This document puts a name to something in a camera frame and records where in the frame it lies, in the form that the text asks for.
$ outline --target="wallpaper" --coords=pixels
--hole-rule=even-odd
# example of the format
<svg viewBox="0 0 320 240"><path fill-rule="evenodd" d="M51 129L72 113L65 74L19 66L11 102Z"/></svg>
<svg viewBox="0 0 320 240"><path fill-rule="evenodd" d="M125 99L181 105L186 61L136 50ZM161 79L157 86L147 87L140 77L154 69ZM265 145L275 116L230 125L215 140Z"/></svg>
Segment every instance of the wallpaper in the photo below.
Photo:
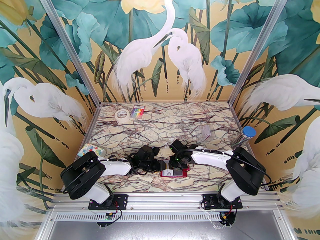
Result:
<svg viewBox="0 0 320 240"><path fill-rule="evenodd" d="M52 0L107 102L227 100L274 1ZM286 34L277 23L267 45Z"/></svg>
<svg viewBox="0 0 320 240"><path fill-rule="evenodd" d="M53 42L61 41L39 0L0 0L1 239L34 238L95 112Z"/></svg>
<svg viewBox="0 0 320 240"><path fill-rule="evenodd" d="M288 0L278 23L287 35L256 61L233 107L257 131L250 145L298 239L319 239L320 0Z"/></svg>

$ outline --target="blue cap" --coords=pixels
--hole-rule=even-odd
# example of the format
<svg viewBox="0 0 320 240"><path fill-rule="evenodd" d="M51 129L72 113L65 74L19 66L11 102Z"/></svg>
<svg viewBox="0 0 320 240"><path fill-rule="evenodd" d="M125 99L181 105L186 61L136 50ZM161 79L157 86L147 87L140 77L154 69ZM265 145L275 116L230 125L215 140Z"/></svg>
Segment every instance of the blue cap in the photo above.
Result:
<svg viewBox="0 0 320 240"><path fill-rule="evenodd" d="M247 137L254 137L256 136L256 130L254 128L252 128L251 126L245 126L243 129L242 129L242 133L247 136Z"/></svg>

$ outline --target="marble surface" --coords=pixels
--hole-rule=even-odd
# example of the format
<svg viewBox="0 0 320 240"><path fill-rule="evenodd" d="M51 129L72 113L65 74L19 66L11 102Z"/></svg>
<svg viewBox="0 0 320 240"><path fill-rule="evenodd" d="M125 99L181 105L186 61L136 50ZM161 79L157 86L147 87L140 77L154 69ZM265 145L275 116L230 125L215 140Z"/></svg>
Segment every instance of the marble surface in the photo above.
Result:
<svg viewBox="0 0 320 240"><path fill-rule="evenodd" d="M121 158L143 145L160 147L156 158L173 155L169 145L178 139L186 145L192 143L210 149L229 150L231 141L238 134L238 127L227 102L189 103L140 103L145 106L142 119L118 123L117 110L130 112L134 104L104 104L92 132L90 143ZM199 135L199 126L209 125L215 137L205 140ZM206 165L191 165L185 178L160 177L160 173L145 176L108 176L101 183L108 183L113 192L159 191L215 191L230 179L227 171Z"/></svg>

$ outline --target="tape roll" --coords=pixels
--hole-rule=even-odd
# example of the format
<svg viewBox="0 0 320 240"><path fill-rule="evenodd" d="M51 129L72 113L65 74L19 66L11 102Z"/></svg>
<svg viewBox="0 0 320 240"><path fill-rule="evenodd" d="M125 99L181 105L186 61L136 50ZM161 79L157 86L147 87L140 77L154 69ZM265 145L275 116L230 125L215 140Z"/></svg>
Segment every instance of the tape roll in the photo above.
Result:
<svg viewBox="0 0 320 240"><path fill-rule="evenodd" d="M130 113L126 109L120 109L114 114L114 118L118 123L125 123L130 119Z"/></svg>

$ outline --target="plastic tube container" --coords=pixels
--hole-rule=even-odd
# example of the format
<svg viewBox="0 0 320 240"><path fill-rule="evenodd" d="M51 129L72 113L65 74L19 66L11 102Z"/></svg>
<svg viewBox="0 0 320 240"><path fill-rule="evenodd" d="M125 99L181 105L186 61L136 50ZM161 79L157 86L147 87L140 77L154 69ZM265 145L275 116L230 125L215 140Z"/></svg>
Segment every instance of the plastic tube container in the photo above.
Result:
<svg viewBox="0 0 320 240"><path fill-rule="evenodd" d="M242 132L240 132L238 136L231 142L231 149L245 145L248 140L254 136L256 136L256 130L251 126L245 126L242 129Z"/></svg>

